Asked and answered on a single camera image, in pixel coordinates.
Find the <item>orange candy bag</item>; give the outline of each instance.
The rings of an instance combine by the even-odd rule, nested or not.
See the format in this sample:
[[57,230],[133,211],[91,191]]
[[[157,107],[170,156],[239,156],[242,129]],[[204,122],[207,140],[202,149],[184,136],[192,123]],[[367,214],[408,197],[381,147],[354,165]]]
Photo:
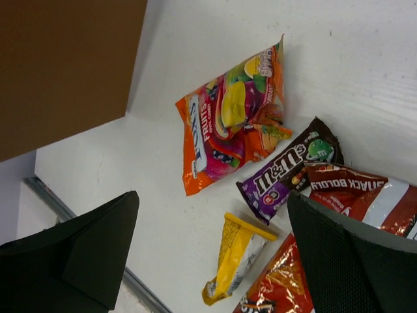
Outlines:
[[177,102],[187,196],[257,162],[292,132],[283,123],[283,39]]

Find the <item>white table surface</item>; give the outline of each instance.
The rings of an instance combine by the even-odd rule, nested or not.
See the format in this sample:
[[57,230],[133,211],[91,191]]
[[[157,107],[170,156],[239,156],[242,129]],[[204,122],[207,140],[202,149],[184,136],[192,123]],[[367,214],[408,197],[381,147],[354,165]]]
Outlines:
[[290,231],[287,213],[273,219],[279,241],[234,296],[205,306],[223,214],[251,215],[234,182],[265,162],[187,198],[176,101],[285,33],[287,126],[302,130],[317,115],[356,168],[416,184],[414,1],[149,0],[130,113],[39,149],[36,174],[78,215],[136,190],[129,268],[175,313],[232,312]]

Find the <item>plastic wrapper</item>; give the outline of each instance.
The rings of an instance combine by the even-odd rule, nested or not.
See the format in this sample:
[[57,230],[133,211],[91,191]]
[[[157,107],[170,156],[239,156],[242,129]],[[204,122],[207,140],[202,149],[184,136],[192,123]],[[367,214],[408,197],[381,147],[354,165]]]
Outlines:
[[283,103],[282,39],[179,100],[186,194],[264,159],[290,138]]
[[[417,238],[417,188],[403,181],[330,163],[307,163],[310,198],[390,233]],[[233,313],[312,313],[313,304],[292,234]]]
[[256,217],[269,224],[287,202],[290,191],[309,186],[304,162],[332,161],[343,164],[338,139],[317,117],[280,154],[237,187]]
[[276,240],[274,234],[260,230],[231,213],[226,213],[224,217],[217,276],[207,282],[202,291],[206,305],[230,297],[263,247]]

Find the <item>yellow snack bag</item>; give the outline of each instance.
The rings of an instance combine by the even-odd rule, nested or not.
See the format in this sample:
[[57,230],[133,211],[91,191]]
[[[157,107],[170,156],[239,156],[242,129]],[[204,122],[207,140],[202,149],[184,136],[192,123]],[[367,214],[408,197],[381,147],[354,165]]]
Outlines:
[[213,305],[230,297],[263,247],[277,238],[276,235],[260,230],[231,213],[226,213],[224,218],[217,276],[207,282],[202,291],[206,305]]

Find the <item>brown wall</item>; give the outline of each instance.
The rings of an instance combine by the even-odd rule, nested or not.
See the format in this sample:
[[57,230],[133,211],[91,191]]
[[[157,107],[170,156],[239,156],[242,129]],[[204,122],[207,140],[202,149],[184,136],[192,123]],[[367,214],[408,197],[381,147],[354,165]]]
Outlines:
[[146,0],[0,6],[0,161],[124,115]]

